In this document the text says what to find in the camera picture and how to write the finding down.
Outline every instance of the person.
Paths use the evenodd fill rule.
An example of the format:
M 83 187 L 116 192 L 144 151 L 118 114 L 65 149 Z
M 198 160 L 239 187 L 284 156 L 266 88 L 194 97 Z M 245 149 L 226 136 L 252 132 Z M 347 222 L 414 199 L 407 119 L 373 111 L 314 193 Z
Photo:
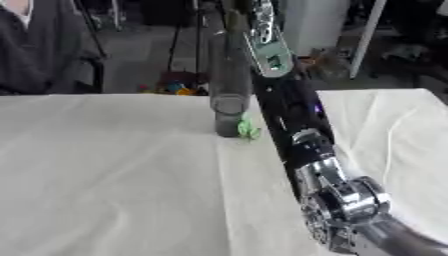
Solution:
M 70 0 L 0 0 L 0 94 L 72 93 L 81 50 Z

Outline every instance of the table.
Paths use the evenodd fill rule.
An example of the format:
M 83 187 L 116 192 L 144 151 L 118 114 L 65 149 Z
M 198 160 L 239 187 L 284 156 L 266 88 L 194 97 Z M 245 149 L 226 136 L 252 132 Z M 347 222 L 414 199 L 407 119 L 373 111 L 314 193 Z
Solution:
M 446 106 L 422 89 L 320 94 L 350 175 L 376 178 L 394 215 L 448 237 Z M 0 98 L 0 253 L 334 255 L 304 227 L 256 104 L 254 142 L 215 136 L 208 104 Z

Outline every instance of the white pole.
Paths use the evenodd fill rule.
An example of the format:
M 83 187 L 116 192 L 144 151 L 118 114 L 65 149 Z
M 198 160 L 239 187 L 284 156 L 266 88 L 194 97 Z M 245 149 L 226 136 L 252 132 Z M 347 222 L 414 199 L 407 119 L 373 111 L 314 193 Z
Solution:
M 351 79 L 355 78 L 358 75 L 362 61 L 364 60 L 367 49 L 369 48 L 370 41 L 372 40 L 373 34 L 375 33 L 376 27 L 381 18 L 381 14 L 383 14 L 386 3 L 387 0 L 376 0 L 375 5 L 373 6 L 372 12 L 370 13 L 369 21 L 367 22 L 364 34 L 362 35 L 358 49 L 356 50 L 355 58 L 350 68 Z
M 121 10 L 118 0 L 112 0 L 112 10 L 114 12 L 114 24 L 117 30 L 121 30 Z

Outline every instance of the floor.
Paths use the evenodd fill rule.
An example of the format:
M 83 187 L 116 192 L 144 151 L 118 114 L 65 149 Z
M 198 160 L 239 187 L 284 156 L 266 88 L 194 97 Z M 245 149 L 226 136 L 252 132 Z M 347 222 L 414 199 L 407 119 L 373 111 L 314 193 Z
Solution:
M 207 59 L 207 44 L 204 38 L 213 32 L 210 27 L 216 27 L 216 24 L 211 24 L 203 31 L 201 41 L 204 49 L 201 52 L 201 70 L 203 71 L 206 69 Z M 142 85 L 153 88 L 159 80 L 160 73 L 167 69 L 173 35 L 174 28 L 171 27 L 148 27 L 135 23 L 127 23 L 123 31 L 116 31 L 110 27 L 103 29 L 99 37 L 108 54 L 105 76 L 106 93 L 135 93 Z M 181 31 L 172 65 L 173 70 L 194 71 L 195 42 L 194 28 Z M 447 95 L 441 93 L 446 85 L 431 79 L 425 80 L 424 84 L 424 87 L 448 102 Z M 367 72 L 363 71 L 354 80 L 331 83 L 313 81 L 313 85 L 318 90 L 411 88 L 409 83 L 389 76 L 372 79 Z

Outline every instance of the silver metal part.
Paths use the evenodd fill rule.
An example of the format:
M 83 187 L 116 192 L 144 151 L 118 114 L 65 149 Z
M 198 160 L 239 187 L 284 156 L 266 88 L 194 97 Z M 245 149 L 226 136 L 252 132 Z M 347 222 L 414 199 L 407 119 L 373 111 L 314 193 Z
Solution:
M 266 78 L 282 77 L 293 69 L 294 63 L 275 23 L 274 7 L 270 0 L 253 0 L 253 11 L 256 19 L 245 34 L 253 66 Z
M 258 44 L 271 43 L 274 38 L 275 11 L 270 0 L 255 0 L 254 14 L 256 20 L 252 33 L 258 39 Z
M 277 26 L 269 43 L 260 43 L 258 33 L 245 34 L 253 65 L 266 78 L 282 77 L 294 67 L 292 55 Z

